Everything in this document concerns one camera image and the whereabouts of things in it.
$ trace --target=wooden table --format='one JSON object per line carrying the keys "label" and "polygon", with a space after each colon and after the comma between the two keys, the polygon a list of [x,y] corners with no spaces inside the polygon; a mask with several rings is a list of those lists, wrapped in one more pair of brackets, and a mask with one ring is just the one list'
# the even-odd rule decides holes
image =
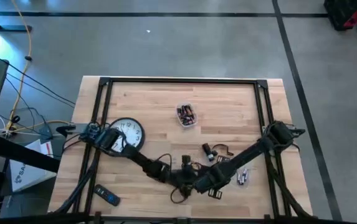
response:
{"label": "wooden table", "polygon": [[[90,121],[99,78],[83,77],[73,122]],[[268,84],[275,119],[291,124],[282,80],[268,79]],[[183,129],[174,113],[175,106],[181,102],[191,102],[198,114],[199,123],[191,129]],[[141,152],[145,156],[156,159],[168,152],[173,156],[174,169],[181,165],[183,154],[210,166],[201,149],[205,142],[211,146],[227,144],[230,151],[238,154],[260,138],[254,89],[246,85],[114,83],[107,122],[121,117],[135,118],[143,125],[146,141]],[[50,211],[59,208],[76,186],[84,147],[85,144],[80,143],[64,153],[49,204]],[[225,151],[219,151],[219,154],[226,155]],[[298,150],[288,148],[282,153],[282,160],[288,188],[302,207],[312,213]],[[221,200],[193,190],[187,201],[177,205],[170,201],[172,186],[147,177],[141,167],[128,159],[102,154],[97,183],[121,197],[121,203],[113,207],[94,195],[91,213],[101,211],[103,216],[117,217],[189,218],[263,218],[265,214],[272,214],[263,155],[245,166],[250,170],[246,187],[239,186],[233,177],[222,189]],[[277,195],[280,213],[283,214],[282,197]],[[80,211],[83,211],[86,196],[87,188],[83,191]]]}

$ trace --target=yellow cable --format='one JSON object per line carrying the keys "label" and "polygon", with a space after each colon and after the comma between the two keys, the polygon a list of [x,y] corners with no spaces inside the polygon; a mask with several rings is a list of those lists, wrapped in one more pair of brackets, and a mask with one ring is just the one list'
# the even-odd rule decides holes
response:
{"label": "yellow cable", "polygon": [[[47,124],[52,124],[52,123],[70,124],[70,122],[61,121],[61,120],[47,121]],[[25,130],[25,129],[35,128],[35,127],[40,126],[40,125],[43,125],[43,124],[44,124],[44,122],[41,122],[41,123],[35,124],[35,125],[33,125],[33,126],[29,126],[29,127],[25,127],[25,128],[19,128],[19,129],[13,130],[13,131],[8,131],[8,133],[14,133],[14,132],[22,131],[22,130]]]}
{"label": "yellow cable", "polygon": [[[24,20],[24,18],[23,18],[23,16],[22,16],[21,11],[19,10],[18,6],[16,5],[15,0],[11,0],[11,1],[12,1],[13,5],[14,5],[16,11],[19,13],[19,15],[20,15],[20,17],[21,17],[21,19],[22,19],[22,22],[23,22],[23,24],[24,24],[24,27],[26,28],[27,37],[29,38],[29,53],[27,54],[27,56],[31,57],[31,35],[30,35],[30,32],[29,32],[29,28],[27,28],[27,24],[26,24],[26,22],[25,22],[25,20]],[[29,67],[29,63],[30,63],[30,61],[26,60],[26,64],[25,64],[25,66],[24,66],[24,68],[23,68],[23,73],[26,73],[26,72],[27,72],[27,69],[28,69],[28,67]],[[19,100],[20,100],[19,95],[21,95],[21,93],[22,93],[22,89],[23,89],[23,79],[24,79],[24,75],[22,74],[22,75],[21,75],[21,84],[19,85],[19,94],[16,96],[16,100],[15,100],[14,106],[13,106],[13,108],[12,108],[11,115],[9,116],[9,119],[10,119],[10,120],[12,120],[12,118],[13,118],[13,116],[14,116],[14,113],[15,113],[15,109],[16,109],[16,107],[17,107],[17,104],[19,103]],[[9,121],[8,124],[7,124],[7,126],[6,126],[6,127],[7,127],[6,129],[8,130],[11,126],[12,126],[12,123],[11,123],[11,121]]]}

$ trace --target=concrete floor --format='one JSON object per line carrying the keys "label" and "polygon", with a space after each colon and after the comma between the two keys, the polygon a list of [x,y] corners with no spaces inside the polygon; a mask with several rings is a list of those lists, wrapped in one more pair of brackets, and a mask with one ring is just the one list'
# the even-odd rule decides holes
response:
{"label": "concrete floor", "polygon": [[[269,12],[271,0],[17,0],[22,11],[44,12]],[[278,0],[284,13],[325,13],[323,0]],[[0,11],[15,11],[0,0]],[[306,127],[274,17],[26,17],[32,31],[28,74],[75,100],[83,75],[282,78],[293,123]],[[357,222],[357,35],[337,32],[324,18],[285,18],[284,24],[344,220]],[[0,16],[0,24],[21,24]],[[25,34],[0,34],[0,56],[23,68]],[[17,72],[9,69],[11,74]],[[11,80],[15,86],[17,80]],[[29,87],[23,97],[47,119],[70,120],[73,110]],[[16,94],[6,83],[0,114]],[[25,116],[24,124],[31,119]],[[25,137],[21,141],[34,140]],[[310,138],[298,144],[313,212],[331,218]],[[2,217],[45,213],[52,182],[28,195]],[[31,208],[30,205],[43,205]]]}

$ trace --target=clear plastic container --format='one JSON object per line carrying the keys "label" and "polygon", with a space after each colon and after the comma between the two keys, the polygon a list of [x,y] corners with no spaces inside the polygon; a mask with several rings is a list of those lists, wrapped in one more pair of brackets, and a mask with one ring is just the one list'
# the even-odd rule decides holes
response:
{"label": "clear plastic container", "polygon": [[[193,114],[194,118],[192,120],[192,124],[188,124],[188,125],[184,125],[183,122],[181,121],[180,116],[178,115],[178,110],[177,109],[182,109],[183,106],[189,106],[190,107],[190,111]],[[184,128],[190,128],[195,126],[198,123],[198,116],[196,115],[195,109],[193,108],[192,104],[190,103],[179,103],[176,107],[176,115],[177,115],[177,119],[178,122],[184,127]]]}

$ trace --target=black remote control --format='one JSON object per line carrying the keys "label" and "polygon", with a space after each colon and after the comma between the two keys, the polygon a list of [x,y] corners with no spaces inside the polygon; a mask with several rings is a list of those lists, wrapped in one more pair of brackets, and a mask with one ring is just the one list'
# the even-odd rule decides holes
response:
{"label": "black remote control", "polygon": [[108,189],[100,184],[97,184],[93,191],[113,206],[117,206],[120,203],[120,197],[111,193]]}

